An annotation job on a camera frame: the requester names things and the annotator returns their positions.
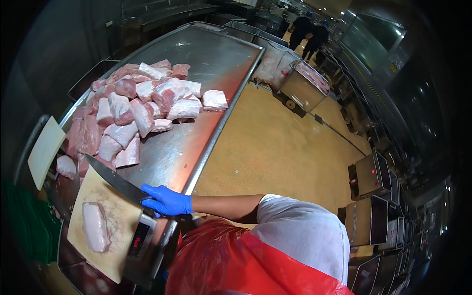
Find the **person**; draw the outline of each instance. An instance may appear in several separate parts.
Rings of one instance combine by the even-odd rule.
[[[307,34],[312,31],[313,24],[310,21],[312,15],[313,13],[308,11],[305,17],[297,18],[292,24],[292,27],[290,28],[292,35],[290,36],[290,44],[288,46],[291,50],[295,50],[302,40],[307,37]]]
[[[312,37],[308,40],[305,49],[303,50],[302,58],[305,59],[308,54],[308,59],[312,58],[312,55],[326,42],[328,42],[328,21],[323,20],[321,25],[316,25],[313,28]]]
[[[336,215],[275,194],[198,196],[141,187],[156,217],[210,214],[182,237],[166,294],[352,294],[349,240]],[[257,223],[248,230],[239,223]]]

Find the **knife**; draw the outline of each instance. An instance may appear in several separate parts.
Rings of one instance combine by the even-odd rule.
[[[138,205],[141,208],[144,208],[144,213],[151,217],[155,217],[154,209],[148,208],[141,204],[142,200],[150,199],[151,197],[137,188],[135,185],[122,178],[118,173],[111,170],[105,164],[98,161],[89,154],[85,154],[87,161],[93,167],[95,171],[106,181],[109,185],[119,191],[125,199],[128,199],[130,202]]]

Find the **blue nitrile glove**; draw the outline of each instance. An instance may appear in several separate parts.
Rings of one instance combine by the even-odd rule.
[[[163,185],[153,187],[143,184],[141,190],[151,196],[147,200],[142,200],[141,204],[156,210],[154,213],[156,217],[195,213],[192,211],[192,198],[188,195],[176,193]]]

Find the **white cutting board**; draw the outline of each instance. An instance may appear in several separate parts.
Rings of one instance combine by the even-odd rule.
[[[111,240],[107,252],[93,252],[88,247],[82,217],[84,202],[100,203],[105,210]],[[126,256],[142,213],[142,208],[125,200],[90,166],[72,211],[67,240],[96,269],[119,284],[123,276]]]
[[[65,138],[66,133],[51,116],[39,134],[28,158],[28,167],[38,191],[42,189],[49,167]]]

